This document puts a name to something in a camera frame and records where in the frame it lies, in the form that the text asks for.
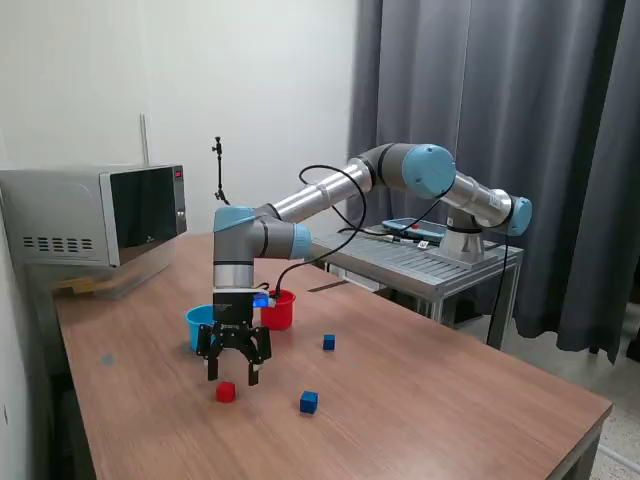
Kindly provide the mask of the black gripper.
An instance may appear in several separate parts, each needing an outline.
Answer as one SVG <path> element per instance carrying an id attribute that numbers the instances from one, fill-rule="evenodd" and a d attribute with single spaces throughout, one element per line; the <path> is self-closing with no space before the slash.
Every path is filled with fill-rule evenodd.
<path id="1" fill-rule="evenodd" d="M 259 382 L 259 370 L 271 358 L 270 330 L 253 328 L 253 293 L 214 293 L 214 324 L 201 324 L 196 354 L 207 365 L 207 379 L 218 379 L 218 357 L 223 348 L 240 349 L 247 359 L 248 385 Z"/>

